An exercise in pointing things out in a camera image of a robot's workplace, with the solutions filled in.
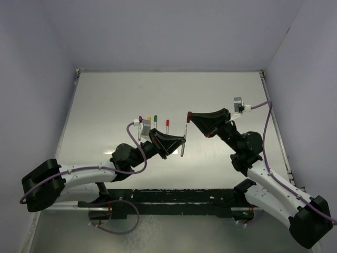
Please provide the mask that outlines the white pen brown tip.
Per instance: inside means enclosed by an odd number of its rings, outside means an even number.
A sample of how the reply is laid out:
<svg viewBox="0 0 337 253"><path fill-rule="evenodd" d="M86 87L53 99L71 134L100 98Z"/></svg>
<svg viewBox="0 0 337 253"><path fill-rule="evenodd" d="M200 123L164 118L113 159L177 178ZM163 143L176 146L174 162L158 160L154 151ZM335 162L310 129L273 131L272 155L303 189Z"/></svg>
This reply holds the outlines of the white pen brown tip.
<svg viewBox="0 0 337 253"><path fill-rule="evenodd" d="M184 137L184 139L185 139L185 142L181 145L180 157L183 157L183 156L184 156L185 145L186 145L186 137L187 137L187 124L185 125L183 137Z"/></svg>

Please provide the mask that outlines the brown pen cap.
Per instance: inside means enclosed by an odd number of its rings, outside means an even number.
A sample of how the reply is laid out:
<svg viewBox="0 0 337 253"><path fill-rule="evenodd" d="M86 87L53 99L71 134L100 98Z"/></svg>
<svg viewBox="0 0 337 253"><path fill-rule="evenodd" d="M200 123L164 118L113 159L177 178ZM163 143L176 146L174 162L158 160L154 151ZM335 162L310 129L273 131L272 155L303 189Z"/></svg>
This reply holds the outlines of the brown pen cap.
<svg viewBox="0 0 337 253"><path fill-rule="evenodd" d="M187 117L186 117L186 123L189 123L189 122L190 122L190 114L191 114L191 113L192 113L191 111L188 111Z"/></svg>

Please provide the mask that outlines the white pen purple end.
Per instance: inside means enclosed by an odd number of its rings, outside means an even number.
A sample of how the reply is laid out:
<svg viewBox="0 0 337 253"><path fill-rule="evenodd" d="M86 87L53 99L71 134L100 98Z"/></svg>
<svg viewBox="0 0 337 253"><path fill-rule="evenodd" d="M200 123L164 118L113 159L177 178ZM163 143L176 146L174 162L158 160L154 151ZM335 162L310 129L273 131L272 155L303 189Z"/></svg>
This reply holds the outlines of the white pen purple end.
<svg viewBox="0 0 337 253"><path fill-rule="evenodd" d="M141 132L142 132L142 120L139 120L139 125L138 125L138 135L137 135L137 139L140 142L141 141Z"/></svg>

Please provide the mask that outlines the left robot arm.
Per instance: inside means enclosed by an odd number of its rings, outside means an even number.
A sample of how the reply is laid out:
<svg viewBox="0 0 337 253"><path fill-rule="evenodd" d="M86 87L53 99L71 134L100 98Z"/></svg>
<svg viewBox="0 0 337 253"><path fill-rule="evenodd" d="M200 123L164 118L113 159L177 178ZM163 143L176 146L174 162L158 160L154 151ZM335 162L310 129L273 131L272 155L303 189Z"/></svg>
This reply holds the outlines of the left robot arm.
<svg viewBox="0 0 337 253"><path fill-rule="evenodd" d="M131 146L121 143L107 161L91 165L61 165L48 159L21 180L24 195L20 204L29 212L45 210L58 202L92 202L102 207L108 202L103 190L106 182L123 181L142 173L155 155L166 159L186 142L185 137L164 134L151 129L148 140Z"/></svg>

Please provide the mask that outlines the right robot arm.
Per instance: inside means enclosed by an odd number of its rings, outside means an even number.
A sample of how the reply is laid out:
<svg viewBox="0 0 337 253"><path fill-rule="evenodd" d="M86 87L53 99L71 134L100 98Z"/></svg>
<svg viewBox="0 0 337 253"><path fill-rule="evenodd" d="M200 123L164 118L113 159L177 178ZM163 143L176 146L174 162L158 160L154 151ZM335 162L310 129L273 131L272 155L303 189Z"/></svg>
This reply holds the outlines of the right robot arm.
<svg viewBox="0 0 337 253"><path fill-rule="evenodd" d="M328 202L312 197L282 178L266 164L263 138L257 132L240 133L227 109L211 113L188 112L187 122L207 137L218 136L233 151L234 169L246 177L234 193L239 206L249 203L283 223L293 239L306 249L316 245L332 228Z"/></svg>

